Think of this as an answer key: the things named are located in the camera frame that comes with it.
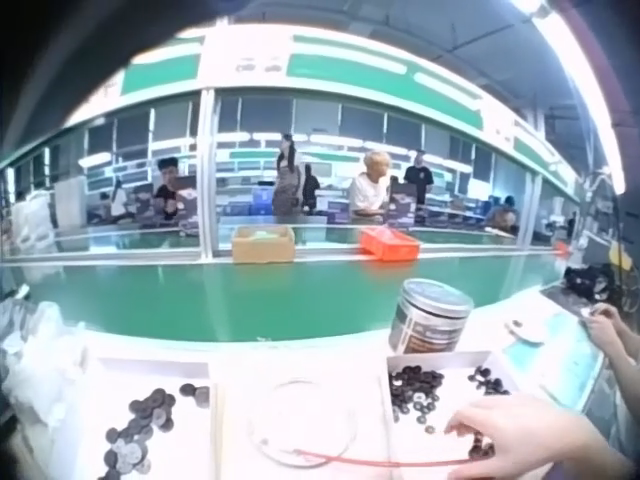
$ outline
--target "white tray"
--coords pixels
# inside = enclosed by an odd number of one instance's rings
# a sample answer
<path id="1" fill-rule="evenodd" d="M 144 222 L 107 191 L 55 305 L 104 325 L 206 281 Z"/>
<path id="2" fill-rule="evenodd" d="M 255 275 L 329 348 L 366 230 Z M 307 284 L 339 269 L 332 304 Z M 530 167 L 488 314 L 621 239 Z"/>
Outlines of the white tray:
<path id="1" fill-rule="evenodd" d="M 387 376 L 383 379 L 386 395 L 385 417 L 389 431 L 390 457 L 397 462 L 443 462 L 468 458 L 472 446 L 471 436 L 459 438 L 455 434 L 444 435 L 444 428 L 451 416 L 460 407 L 482 397 L 483 391 L 476 390 L 476 384 L 468 380 L 479 365 L 491 369 L 492 378 L 500 378 L 504 388 L 510 392 L 531 391 L 528 385 L 516 378 L 516 374 L 506 359 L 499 353 L 451 352 L 398 355 L 388 357 L 389 373 L 402 370 L 405 366 L 419 365 L 423 370 L 435 370 L 444 374 L 442 386 L 438 389 L 440 400 L 436 410 L 427 415 L 427 424 L 435 427 L 435 433 L 424 431 L 425 425 L 416 422 L 420 415 L 409 405 L 408 415 L 400 415 L 400 421 L 393 420 L 391 391 Z M 452 467 L 411 468 L 400 467 L 393 471 L 395 480 L 444 479 Z"/>

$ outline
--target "black shirt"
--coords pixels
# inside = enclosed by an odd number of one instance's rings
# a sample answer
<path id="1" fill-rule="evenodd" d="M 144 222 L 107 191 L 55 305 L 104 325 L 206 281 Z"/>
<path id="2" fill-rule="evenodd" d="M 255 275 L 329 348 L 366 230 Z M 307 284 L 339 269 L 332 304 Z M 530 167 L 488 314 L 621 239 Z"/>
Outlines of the black shirt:
<path id="1" fill-rule="evenodd" d="M 175 202 L 177 197 L 176 192 L 171 190 L 169 187 L 166 185 L 160 185 L 158 190 L 156 190 L 155 198 L 162 200 L 164 202 L 164 206 L 166 206 L 167 200 L 173 200 Z M 164 212 L 165 220 L 172 220 L 178 214 L 177 208 L 173 212 L 167 212 L 166 208 L 163 207 L 162 211 Z"/>
<path id="2" fill-rule="evenodd" d="M 427 186 L 433 185 L 433 174 L 429 167 L 412 165 L 404 173 L 404 181 L 416 186 L 417 203 L 423 205 L 427 194 Z"/>
<path id="3" fill-rule="evenodd" d="M 315 175 L 309 175 L 304 179 L 304 185 L 302 186 L 302 199 L 303 200 L 315 200 L 316 190 L 320 189 L 320 182 Z"/>

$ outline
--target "ceiling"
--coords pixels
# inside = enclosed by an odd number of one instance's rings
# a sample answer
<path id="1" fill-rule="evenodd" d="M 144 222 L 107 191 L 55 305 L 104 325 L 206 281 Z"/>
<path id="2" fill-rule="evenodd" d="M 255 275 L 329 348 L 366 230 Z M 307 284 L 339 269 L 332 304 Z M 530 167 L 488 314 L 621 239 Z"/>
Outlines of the ceiling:
<path id="1" fill-rule="evenodd" d="M 578 102 L 555 53 L 511 0 L 254 0 L 236 23 L 291 23 L 396 46 L 470 80 L 518 112 L 542 109 L 548 139 L 588 169 Z"/>

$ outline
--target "person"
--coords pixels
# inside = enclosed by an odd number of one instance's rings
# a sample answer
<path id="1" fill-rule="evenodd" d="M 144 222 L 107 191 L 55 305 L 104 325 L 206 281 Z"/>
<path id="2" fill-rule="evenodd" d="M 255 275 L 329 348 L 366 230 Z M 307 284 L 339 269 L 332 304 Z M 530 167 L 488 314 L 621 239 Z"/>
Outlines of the person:
<path id="1" fill-rule="evenodd" d="M 376 218 L 385 213 L 391 158 L 386 152 L 369 152 L 364 157 L 366 172 L 360 173 L 349 187 L 349 209 L 355 217 Z"/>
<path id="2" fill-rule="evenodd" d="M 416 186 L 416 205 L 422 207 L 426 203 L 427 193 L 433 188 L 433 173 L 424 164 L 424 151 L 418 150 L 413 165 L 404 172 L 404 181 Z"/>
<path id="3" fill-rule="evenodd" d="M 304 165 L 304 185 L 302 186 L 302 208 L 307 208 L 309 215 L 313 215 L 318 206 L 316 192 L 320 189 L 318 178 L 311 171 L 311 164 Z"/>
<path id="4" fill-rule="evenodd" d="M 508 195 L 504 198 L 502 205 L 493 207 L 487 214 L 485 224 L 488 227 L 511 233 L 515 226 L 517 216 L 516 200 L 513 196 Z"/>
<path id="5" fill-rule="evenodd" d="M 276 186 L 273 190 L 273 214 L 287 217 L 295 213 L 300 198 L 300 187 L 304 184 L 302 172 L 296 164 L 296 145 L 293 137 L 284 133 L 280 153 L 276 159 Z"/>
<path id="6" fill-rule="evenodd" d="M 178 214 L 178 202 L 175 181 L 178 177 L 178 159 L 175 157 L 158 160 L 158 170 L 162 174 L 162 185 L 158 187 L 154 198 L 156 207 L 165 221 L 171 221 Z"/>
<path id="7" fill-rule="evenodd" d="M 549 400 L 518 393 L 490 396 L 456 411 L 445 433 L 480 432 L 495 455 L 455 467 L 449 479 L 518 478 L 549 464 L 562 464 L 569 478 L 632 480 L 634 466 L 607 445 L 583 415 Z"/>
<path id="8" fill-rule="evenodd" d="M 576 212 L 571 213 L 571 218 L 567 220 L 567 240 L 571 241 L 573 232 L 576 229 Z"/>
<path id="9" fill-rule="evenodd" d="M 121 220 L 131 218 L 133 215 L 127 210 L 127 193 L 122 187 L 122 181 L 116 179 L 113 191 L 111 192 L 110 204 L 111 223 L 118 223 Z"/>
<path id="10" fill-rule="evenodd" d="M 603 303 L 592 309 L 585 324 L 591 341 L 609 360 L 617 383 L 616 421 L 609 443 L 627 458 L 640 459 L 640 336 L 625 325 L 615 307 Z"/>

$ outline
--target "red plastic basket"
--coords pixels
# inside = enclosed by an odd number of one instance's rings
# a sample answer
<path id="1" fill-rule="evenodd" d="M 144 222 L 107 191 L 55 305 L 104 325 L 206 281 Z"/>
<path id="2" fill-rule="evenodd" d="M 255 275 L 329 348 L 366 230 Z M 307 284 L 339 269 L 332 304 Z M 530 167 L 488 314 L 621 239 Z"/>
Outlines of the red plastic basket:
<path id="1" fill-rule="evenodd" d="M 360 246 L 382 262 L 407 262 L 418 258 L 420 242 L 389 227 L 367 227 L 360 231 Z"/>

